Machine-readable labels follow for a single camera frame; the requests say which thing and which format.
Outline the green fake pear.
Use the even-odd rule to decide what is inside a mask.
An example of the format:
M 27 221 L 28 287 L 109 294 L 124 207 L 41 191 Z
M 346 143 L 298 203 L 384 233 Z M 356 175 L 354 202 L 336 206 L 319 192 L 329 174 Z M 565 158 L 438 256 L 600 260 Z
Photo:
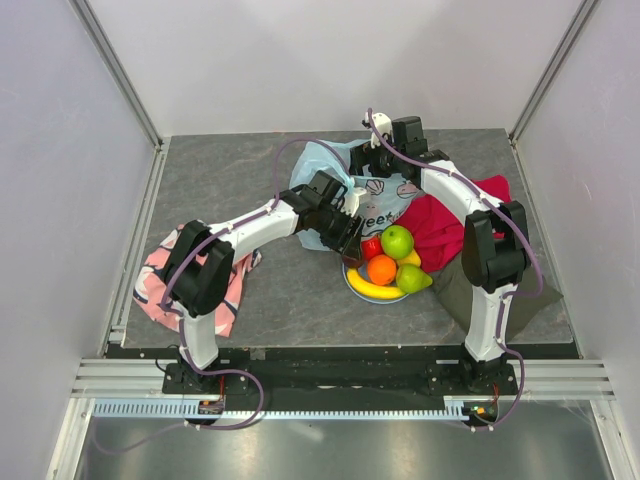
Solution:
M 403 264 L 397 269 L 395 283 L 405 294 L 414 294 L 429 288 L 433 279 L 419 266 Z

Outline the red cloth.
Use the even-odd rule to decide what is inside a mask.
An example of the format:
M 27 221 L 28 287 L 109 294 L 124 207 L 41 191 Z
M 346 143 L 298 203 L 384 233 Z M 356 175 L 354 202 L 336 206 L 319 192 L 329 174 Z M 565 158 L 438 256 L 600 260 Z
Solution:
M 462 250 L 463 224 L 432 195 L 415 198 L 395 224 L 411 233 L 426 273 L 443 269 Z

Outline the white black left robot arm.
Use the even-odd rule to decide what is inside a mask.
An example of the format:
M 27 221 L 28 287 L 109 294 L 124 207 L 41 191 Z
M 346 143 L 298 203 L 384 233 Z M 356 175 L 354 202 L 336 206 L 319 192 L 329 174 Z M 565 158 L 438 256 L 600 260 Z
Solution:
M 219 382 L 215 310 L 229 290 L 234 265 L 264 245 L 313 230 L 322 245 L 342 257 L 362 259 L 364 219 L 358 209 L 370 199 L 324 171 L 307 184 L 282 191 L 252 212 L 220 224 L 184 225 L 164 264 L 160 307 L 178 316 L 180 352 L 189 363 L 185 382 L 208 393 Z

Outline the pink navy patterned cloth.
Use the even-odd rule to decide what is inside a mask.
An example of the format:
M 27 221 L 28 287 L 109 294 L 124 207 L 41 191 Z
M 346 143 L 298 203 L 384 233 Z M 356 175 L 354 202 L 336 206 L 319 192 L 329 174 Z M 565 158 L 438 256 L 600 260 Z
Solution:
M 170 313 L 170 310 L 178 310 L 178 307 L 174 306 L 173 301 L 170 301 L 169 307 L 165 309 L 160 306 L 161 298 L 166 291 L 166 285 L 161 280 L 161 271 L 169 259 L 183 227 L 184 225 L 180 224 L 174 228 L 160 243 L 160 246 L 147 256 L 136 279 L 133 292 L 135 302 L 152 321 L 175 332 L 178 331 L 179 315 Z M 256 249 L 251 254 L 245 255 L 232 267 L 227 293 L 223 302 L 215 310 L 215 333 L 217 336 L 230 337 L 243 296 L 245 276 L 261 260 L 261 252 Z

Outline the green fake lime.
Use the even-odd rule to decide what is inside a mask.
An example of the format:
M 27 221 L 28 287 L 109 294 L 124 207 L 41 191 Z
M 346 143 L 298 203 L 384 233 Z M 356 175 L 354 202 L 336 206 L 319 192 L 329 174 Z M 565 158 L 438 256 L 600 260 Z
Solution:
M 401 225 L 387 227 L 380 236 L 383 252 L 394 260 L 406 258 L 414 248 L 411 232 Z

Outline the dark red fake fruit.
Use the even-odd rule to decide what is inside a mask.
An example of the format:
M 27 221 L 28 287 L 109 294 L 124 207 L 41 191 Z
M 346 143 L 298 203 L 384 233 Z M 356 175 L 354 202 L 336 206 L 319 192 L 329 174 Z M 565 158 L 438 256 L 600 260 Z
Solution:
M 341 257 L 341 260 L 343 262 L 343 265 L 346 268 L 350 268 L 350 269 L 359 269 L 365 263 L 365 260 L 363 258 L 353 258 L 346 255 L 343 255 Z

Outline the yellow fake banana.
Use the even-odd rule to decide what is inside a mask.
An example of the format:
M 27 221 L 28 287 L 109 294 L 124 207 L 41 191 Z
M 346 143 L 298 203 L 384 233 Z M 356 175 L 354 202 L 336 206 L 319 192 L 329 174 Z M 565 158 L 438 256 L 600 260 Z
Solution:
M 345 271 L 345 278 L 352 290 L 370 299 L 391 301 L 406 296 L 406 294 L 397 287 L 378 286 L 371 283 L 362 277 L 356 269 L 348 268 Z

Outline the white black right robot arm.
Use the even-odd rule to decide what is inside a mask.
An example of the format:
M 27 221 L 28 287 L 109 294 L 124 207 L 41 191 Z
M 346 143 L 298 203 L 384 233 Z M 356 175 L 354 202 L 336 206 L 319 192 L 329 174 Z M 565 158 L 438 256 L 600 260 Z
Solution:
M 535 256 L 526 212 L 503 202 L 464 176 L 449 157 L 430 150 L 416 116 L 390 119 L 367 111 L 370 140 L 351 150 L 351 171 L 401 175 L 438 200 L 463 226 L 463 272 L 472 286 L 471 318 L 459 360 L 458 381 L 477 394 L 506 367 L 506 327 L 513 297 Z

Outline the aluminium frame rail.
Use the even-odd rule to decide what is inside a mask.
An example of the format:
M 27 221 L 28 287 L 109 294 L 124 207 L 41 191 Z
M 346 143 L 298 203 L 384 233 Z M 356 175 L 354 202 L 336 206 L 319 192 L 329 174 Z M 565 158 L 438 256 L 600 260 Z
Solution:
M 161 396 L 250 395 L 265 392 L 371 389 L 438 397 L 511 399 L 611 399 L 604 365 L 595 360 L 515 361 L 489 380 L 468 386 L 453 361 L 427 360 L 241 360 L 232 374 L 201 376 L 176 361 L 84 360 L 72 386 L 75 397 L 159 398 Z

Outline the fake orange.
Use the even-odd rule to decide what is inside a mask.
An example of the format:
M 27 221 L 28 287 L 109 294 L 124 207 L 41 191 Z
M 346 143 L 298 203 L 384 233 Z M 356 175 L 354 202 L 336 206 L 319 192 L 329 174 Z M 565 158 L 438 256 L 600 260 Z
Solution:
M 385 254 L 372 257 L 366 265 L 370 282 L 378 286 L 392 284 L 396 278 L 397 268 L 396 261 Z

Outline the light blue plate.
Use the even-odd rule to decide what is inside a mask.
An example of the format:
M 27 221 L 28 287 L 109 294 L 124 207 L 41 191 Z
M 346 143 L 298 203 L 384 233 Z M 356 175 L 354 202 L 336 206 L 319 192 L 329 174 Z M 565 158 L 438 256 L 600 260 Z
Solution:
M 384 253 L 365 260 L 359 267 L 342 266 L 348 288 L 359 298 L 373 304 L 392 304 L 409 296 L 396 285 L 400 265 Z

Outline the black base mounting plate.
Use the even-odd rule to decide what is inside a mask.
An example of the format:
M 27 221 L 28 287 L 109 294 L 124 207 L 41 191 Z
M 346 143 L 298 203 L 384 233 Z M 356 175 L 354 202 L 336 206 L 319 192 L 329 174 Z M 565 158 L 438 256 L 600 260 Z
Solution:
M 506 355 L 475 363 L 461 345 L 223 348 L 206 376 L 183 359 L 164 368 L 164 394 L 248 394 L 254 375 L 275 389 L 354 387 L 435 395 L 502 396 L 518 391 Z

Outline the translucent light blue plastic bag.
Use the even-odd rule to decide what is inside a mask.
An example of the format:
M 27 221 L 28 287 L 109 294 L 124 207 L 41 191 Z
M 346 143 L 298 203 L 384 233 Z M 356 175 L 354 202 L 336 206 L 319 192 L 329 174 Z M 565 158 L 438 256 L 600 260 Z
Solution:
M 364 176 L 350 177 L 328 149 L 313 142 L 306 144 L 298 158 L 289 186 L 308 183 L 320 170 L 339 179 L 348 191 L 363 188 L 369 192 L 369 200 L 360 204 L 358 209 L 358 215 L 363 218 L 363 240 L 381 234 L 407 211 L 414 199 L 424 195 L 400 174 L 394 174 L 389 178 L 374 177 L 369 174 L 368 168 L 365 168 Z

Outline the yellow fake mango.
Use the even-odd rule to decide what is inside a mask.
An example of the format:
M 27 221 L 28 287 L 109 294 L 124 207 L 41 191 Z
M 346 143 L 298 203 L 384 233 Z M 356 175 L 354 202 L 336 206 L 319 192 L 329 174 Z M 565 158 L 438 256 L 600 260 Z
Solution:
M 413 249 L 406 257 L 402 258 L 402 259 L 398 259 L 396 261 L 398 266 L 401 265 L 414 265 L 417 267 L 421 266 L 421 258 L 418 255 L 418 253 L 416 252 L 415 249 Z

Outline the right aluminium corner post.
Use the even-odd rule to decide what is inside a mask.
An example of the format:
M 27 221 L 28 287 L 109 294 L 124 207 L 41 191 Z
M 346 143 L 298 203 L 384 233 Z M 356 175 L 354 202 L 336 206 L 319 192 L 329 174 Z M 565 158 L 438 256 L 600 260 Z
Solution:
M 560 74 L 561 69 L 570 57 L 572 50 L 577 45 L 582 33 L 585 31 L 600 4 L 600 0 L 582 0 L 579 2 L 578 8 L 564 30 L 559 43 L 555 47 L 514 126 L 508 134 L 510 144 L 513 148 L 516 147 L 532 118 L 542 105 L 556 78 Z

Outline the left aluminium corner post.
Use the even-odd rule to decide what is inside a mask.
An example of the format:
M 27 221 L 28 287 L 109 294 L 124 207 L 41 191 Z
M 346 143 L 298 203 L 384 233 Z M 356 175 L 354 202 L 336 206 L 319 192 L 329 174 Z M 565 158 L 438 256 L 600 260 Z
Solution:
M 70 0 L 69 4 L 78 16 L 85 32 L 94 44 L 104 65 L 125 102 L 130 107 L 146 138 L 156 150 L 160 150 L 164 144 L 164 140 L 154 125 L 147 109 L 144 107 L 91 2 L 87 0 Z

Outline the aluminium corner post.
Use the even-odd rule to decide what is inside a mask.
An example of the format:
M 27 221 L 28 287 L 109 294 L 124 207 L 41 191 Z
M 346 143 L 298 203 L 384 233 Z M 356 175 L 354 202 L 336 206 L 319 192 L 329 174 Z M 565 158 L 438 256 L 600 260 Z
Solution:
M 572 50 L 577 45 L 582 33 L 585 31 L 600 4 L 600 0 L 582 0 L 579 2 L 578 8 L 564 30 L 559 43 L 555 47 L 514 126 L 508 134 L 510 144 L 513 148 L 516 147 L 532 118 L 542 105 L 556 78 L 560 74 L 561 69 L 570 57 Z
M 154 125 L 147 109 L 144 107 L 91 2 L 87 0 L 70 0 L 69 4 L 78 16 L 85 32 L 94 44 L 104 65 L 125 102 L 130 107 L 146 138 L 156 150 L 160 150 L 164 144 L 164 140 Z

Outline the red fake apple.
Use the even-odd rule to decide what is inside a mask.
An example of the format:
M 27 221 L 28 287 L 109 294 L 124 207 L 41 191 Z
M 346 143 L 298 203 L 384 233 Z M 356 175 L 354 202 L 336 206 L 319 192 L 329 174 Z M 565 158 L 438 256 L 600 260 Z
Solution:
M 361 243 L 362 255 L 366 261 L 370 261 L 376 256 L 383 255 L 384 250 L 379 236 L 373 236 Z

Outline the olive green cloth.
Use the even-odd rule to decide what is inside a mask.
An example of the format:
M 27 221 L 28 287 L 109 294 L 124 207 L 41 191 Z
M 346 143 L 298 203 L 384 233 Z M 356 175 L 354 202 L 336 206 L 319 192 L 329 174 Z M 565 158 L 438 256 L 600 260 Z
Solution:
M 434 294 L 456 324 L 467 333 L 471 321 L 472 285 L 464 275 L 461 257 L 456 256 L 435 278 Z M 546 307 L 563 299 L 563 295 L 543 279 L 543 290 L 535 298 L 515 297 L 512 300 L 506 337 L 510 342 Z

